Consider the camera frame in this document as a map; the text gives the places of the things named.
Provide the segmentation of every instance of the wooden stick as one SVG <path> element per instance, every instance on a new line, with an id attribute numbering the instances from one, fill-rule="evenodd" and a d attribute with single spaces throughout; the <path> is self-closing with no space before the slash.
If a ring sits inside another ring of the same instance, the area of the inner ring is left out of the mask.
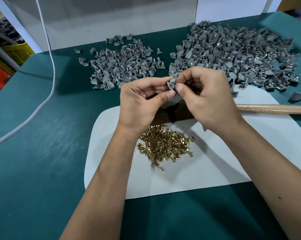
<path id="1" fill-rule="evenodd" d="M 237 109 L 239 110 L 239 112 L 301 115 L 301 106 L 300 105 L 237 104 Z"/>

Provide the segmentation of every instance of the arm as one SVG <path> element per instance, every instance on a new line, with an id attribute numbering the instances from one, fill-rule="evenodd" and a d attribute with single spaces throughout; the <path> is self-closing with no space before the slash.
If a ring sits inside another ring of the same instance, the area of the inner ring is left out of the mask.
<path id="1" fill-rule="evenodd" d="M 124 84 L 116 130 L 61 240 L 120 238 L 134 148 L 158 108 L 175 96 L 167 91 L 170 79 L 144 78 Z"/>
<path id="2" fill-rule="evenodd" d="M 226 76 L 193 67 L 177 82 L 176 90 L 190 112 L 226 143 L 289 239 L 301 239 L 301 171 L 241 117 Z"/>

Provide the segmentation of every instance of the fingernail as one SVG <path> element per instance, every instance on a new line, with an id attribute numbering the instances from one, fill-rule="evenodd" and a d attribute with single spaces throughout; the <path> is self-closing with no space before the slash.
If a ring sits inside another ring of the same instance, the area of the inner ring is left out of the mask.
<path id="1" fill-rule="evenodd" d="M 181 85 L 180 83 L 176 83 L 175 89 L 179 94 L 181 92 L 181 90 L 183 89 L 183 85 Z"/>
<path id="2" fill-rule="evenodd" d="M 167 98 L 170 100 L 170 99 L 172 99 L 175 95 L 176 95 L 176 92 L 175 92 L 175 91 L 169 91 L 169 92 L 167 93 Z"/>

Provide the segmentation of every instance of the workbench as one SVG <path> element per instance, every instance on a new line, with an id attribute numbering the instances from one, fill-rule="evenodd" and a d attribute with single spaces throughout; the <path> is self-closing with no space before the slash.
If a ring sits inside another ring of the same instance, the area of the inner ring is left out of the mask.
<path id="1" fill-rule="evenodd" d="M 224 21 L 233 27 L 267 27 L 295 36 L 301 50 L 301 24 L 283 13 Z M 189 28 L 134 36 L 155 50 L 168 75 L 169 53 Z M 55 50 L 55 95 L 33 121 L 0 145 L 0 239 L 58 239 L 84 193 L 84 166 L 92 127 L 101 112 L 120 104 L 121 90 L 94 90 L 91 48 L 116 49 L 99 42 Z M 301 56 L 294 74 L 301 75 Z M 53 69 L 47 52 L 31 56 L 0 92 L 0 137 L 22 123 L 49 95 Z M 301 83 L 274 91 L 289 104 Z M 293 116 L 301 127 L 301 115 Z M 121 239 L 286 239 L 252 182 L 126 200 Z"/>

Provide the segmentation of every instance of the person's right hand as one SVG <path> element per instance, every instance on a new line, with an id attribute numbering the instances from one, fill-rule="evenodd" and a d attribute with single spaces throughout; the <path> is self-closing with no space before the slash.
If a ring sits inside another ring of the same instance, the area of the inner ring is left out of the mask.
<path id="1" fill-rule="evenodd" d="M 243 121 L 221 71 L 194 66 L 179 74 L 175 88 L 195 119 L 218 136 L 231 133 Z"/>

